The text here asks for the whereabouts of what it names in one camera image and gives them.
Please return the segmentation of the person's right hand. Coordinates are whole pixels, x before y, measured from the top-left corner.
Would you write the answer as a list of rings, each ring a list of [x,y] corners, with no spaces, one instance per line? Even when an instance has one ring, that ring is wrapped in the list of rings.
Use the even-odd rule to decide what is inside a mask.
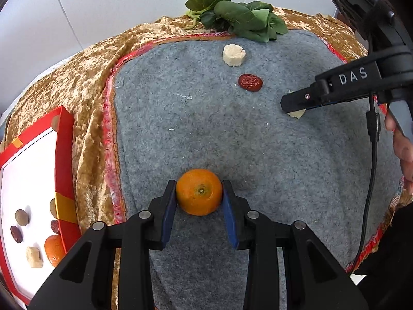
[[[404,188],[409,195],[412,194],[413,177],[413,145],[402,132],[397,128],[396,121],[390,111],[387,112],[384,120],[385,128],[393,132],[393,150],[395,156],[400,160],[400,168],[404,176]]]

